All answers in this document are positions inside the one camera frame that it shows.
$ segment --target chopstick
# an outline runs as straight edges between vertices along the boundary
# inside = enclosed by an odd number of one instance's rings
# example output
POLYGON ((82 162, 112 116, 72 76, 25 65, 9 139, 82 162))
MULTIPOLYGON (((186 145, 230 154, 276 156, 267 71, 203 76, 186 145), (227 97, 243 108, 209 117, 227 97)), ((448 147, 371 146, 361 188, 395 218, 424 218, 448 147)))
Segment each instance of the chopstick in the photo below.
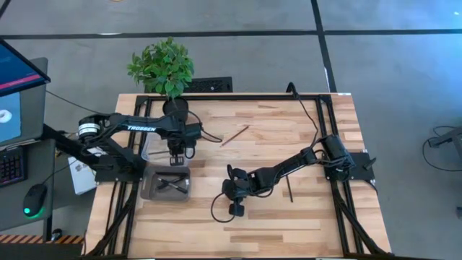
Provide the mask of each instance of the chopstick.
POLYGON ((247 130, 249 128, 249 126, 245 126, 244 129, 240 130, 237 134, 235 134, 234 136, 232 136, 231 138, 229 138, 226 142, 224 142, 222 145, 220 145, 220 147, 223 147, 225 146, 227 143, 231 142, 234 138, 236 138, 238 135, 242 134, 245 130, 247 130))

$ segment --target potted plant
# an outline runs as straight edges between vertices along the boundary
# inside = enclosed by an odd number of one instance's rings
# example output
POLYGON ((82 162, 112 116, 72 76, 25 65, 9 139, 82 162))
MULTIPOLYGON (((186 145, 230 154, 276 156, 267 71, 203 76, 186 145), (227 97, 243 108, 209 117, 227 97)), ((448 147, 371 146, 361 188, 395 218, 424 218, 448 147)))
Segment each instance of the potted plant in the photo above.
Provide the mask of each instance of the potted plant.
POLYGON ((180 96, 192 81, 194 65, 183 45, 175 43, 173 38, 148 45, 141 56, 133 53, 127 69, 136 85, 143 83, 145 92, 156 92, 167 98, 162 107, 165 115, 180 111, 174 115, 186 121, 188 102, 180 96))

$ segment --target computer monitor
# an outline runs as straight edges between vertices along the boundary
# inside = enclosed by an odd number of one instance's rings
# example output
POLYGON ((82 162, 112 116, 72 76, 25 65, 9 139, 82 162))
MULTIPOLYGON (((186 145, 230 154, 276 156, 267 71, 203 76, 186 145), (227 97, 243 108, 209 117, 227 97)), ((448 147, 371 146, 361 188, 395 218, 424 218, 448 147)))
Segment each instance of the computer monitor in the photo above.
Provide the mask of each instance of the computer monitor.
POLYGON ((50 82, 50 78, 0 39, 0 97, 50 82))

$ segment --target gray floor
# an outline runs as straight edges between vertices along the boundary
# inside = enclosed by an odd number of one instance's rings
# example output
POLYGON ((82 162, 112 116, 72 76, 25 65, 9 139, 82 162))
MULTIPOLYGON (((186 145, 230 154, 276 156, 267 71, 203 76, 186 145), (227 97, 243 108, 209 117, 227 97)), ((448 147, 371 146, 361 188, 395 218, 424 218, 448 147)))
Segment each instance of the gray floor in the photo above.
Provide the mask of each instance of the gray floor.
MULTIPOLYGON (((318 0, 327 30, 462 28, 460 1, 318 0)), ((312 30, 310 1, 57 1, 14 0, 0 34, 140 33, 214 30, 312 30), (38 11, 22 6, 30 4, 38 11)), ((48 89, 102 112, 122 92, 141 92, 126 76, 132 52, 153 39, 10 40, 28 58, 46 56, 48 89)), ((178 38, 197 77, 231 76, 236 92, 327 91, 316 36, 178 38)), ((432 127, 462 125, 462 35, 328 36, 339 92, 351 92, 374 165, 393 252, 459 259, 462 173, 434 170, 422 158, 432 127)), ((74 131, 87 112, 47 97, 46 122, 74 131)), ((435 164, 462 168, 450 145, 428 149, 435 164)), ((55 212, 55 224, 83 233, 91 194, 55 212)), ((8 233, 40 233, 40 224, 8 233)))

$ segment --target wooden tabletop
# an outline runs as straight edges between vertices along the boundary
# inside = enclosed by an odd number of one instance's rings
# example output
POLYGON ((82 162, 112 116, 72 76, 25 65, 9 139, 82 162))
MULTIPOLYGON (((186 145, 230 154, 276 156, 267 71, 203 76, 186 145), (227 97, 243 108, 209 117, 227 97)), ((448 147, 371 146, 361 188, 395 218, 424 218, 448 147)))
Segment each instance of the wooden tabletop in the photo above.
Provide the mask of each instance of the wooden tabletop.
MULTIPOLYGON (((120 95, 116 111, 133 114, 135 94, 120 95)), ((332 94, 340 137, 350 152, 365 146, 351 95, 332 94)), ((303 101, 318 124, 314 101, 303 101)), ((162 116, 163 102, 154 101, 152 117, 162 116)), ((249 125, 249 129, 224 147, 198 140, 196 156, 190 164, 191 199, 186 203, 137 199, 128 257, 314 257, 341 256, 341 244, 329 182, 321 166, 309 166, 290 175, 294 202, 289 200, 286 181, 265 199, 244 200, 245 216, 222 224, 210 215, 212 199, 221 192, 227 177, 226 165, 255 170, 274 166, 310 145, 315 128, 298 101, 292 100, 207 100, 189 101, 209 133, 229 139, 249 125)), ((328 122, 327 109, 323 109, 328 122)), ((120 145, 128 143, 128 133, 113 136, 120 145)), ((372 239, 390 251, 377 194, 364 181, 351 181, 357 218, 372 239)), ((97 187, 87 229, 87 251, 105 233, 112 183, 97 187)), ((226 220, 230 201, 217 200, 214 213, 226 220)), ((354 241, 345 220, 350 250, 354 241)), ((120 252, 123 232, 119 232, 116 252, 120 252)))

